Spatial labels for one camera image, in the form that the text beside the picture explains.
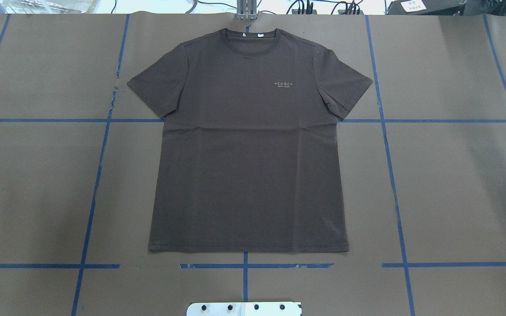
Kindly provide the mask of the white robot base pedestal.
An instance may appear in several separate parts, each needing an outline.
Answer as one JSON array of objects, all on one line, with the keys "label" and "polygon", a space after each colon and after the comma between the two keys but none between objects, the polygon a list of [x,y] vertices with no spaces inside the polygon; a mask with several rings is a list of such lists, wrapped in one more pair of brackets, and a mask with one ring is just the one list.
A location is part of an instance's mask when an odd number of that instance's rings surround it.
[{"label": "white robot base pedestal", "polygon": [[197,302],[187,316],[302,316],[300,302]]}]

